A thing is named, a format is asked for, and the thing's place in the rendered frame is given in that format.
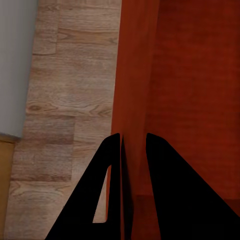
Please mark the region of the storage box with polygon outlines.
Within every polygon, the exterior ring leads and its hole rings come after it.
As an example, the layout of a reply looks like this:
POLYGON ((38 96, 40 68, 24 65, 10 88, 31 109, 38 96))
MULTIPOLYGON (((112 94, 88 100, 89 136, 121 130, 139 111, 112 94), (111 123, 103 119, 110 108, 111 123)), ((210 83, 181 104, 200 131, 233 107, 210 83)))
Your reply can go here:
POLYGON ((117 133, 120 240, 162 240, 148 133, 168 141, 240 217, 240 0, 122 0, 117 133))

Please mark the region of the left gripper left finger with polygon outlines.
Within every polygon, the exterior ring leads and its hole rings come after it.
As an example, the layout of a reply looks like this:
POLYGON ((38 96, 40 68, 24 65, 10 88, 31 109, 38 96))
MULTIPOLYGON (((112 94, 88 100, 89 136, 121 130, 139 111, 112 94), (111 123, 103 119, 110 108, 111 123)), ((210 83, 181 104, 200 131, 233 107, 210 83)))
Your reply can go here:
POLYGON ((121 240, 120 133, 103 140, 45 240, 121 240), (105 223, 92 223, 111 166, 105 223))

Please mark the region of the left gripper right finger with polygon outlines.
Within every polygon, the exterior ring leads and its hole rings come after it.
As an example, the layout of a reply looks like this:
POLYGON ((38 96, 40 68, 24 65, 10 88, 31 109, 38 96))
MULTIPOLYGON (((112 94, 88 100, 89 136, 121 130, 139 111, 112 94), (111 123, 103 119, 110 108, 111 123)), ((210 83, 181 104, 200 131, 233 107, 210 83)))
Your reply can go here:
POLYGON ((161 240, 240 240, 240 217, 164 138, 146 155, 161 240))

